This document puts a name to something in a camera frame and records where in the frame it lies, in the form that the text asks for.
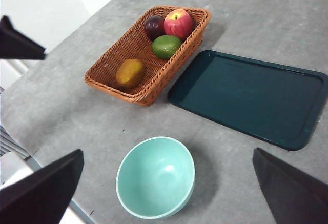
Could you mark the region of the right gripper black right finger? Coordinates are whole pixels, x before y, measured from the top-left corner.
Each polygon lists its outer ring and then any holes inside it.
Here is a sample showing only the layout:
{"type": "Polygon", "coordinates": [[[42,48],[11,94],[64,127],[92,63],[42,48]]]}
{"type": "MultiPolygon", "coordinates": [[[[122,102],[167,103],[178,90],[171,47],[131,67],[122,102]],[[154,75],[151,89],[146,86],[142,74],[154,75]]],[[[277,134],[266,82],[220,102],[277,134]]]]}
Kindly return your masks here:
{"type": "Polygon", "coordinates": [[[261,148],[253,166],[276,223],[327,223],[327,184],[261,148]]]}

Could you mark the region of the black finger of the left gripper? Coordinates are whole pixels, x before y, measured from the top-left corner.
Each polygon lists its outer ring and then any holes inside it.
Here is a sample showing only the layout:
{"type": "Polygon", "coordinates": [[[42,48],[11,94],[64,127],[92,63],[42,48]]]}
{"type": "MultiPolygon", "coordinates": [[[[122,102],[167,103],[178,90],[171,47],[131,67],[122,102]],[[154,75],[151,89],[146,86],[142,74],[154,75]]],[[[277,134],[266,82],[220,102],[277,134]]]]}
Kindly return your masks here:
{"type": "Polygon", "coordinates": [[[1,18],[1,59],[44,60],[45,48],[15,30],[10,18],[1,18]]]}

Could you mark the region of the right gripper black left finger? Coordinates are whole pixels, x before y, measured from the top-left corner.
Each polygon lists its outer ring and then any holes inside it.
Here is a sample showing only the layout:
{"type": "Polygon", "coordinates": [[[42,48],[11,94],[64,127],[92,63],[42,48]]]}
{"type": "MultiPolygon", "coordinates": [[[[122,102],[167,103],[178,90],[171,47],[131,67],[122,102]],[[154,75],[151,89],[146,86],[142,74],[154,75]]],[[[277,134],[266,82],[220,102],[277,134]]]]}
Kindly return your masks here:
{"type": "Polygon", "coordinates": [[[77,149],[1,190],[1,223],[60,223],[84,167],[77,149]]]}

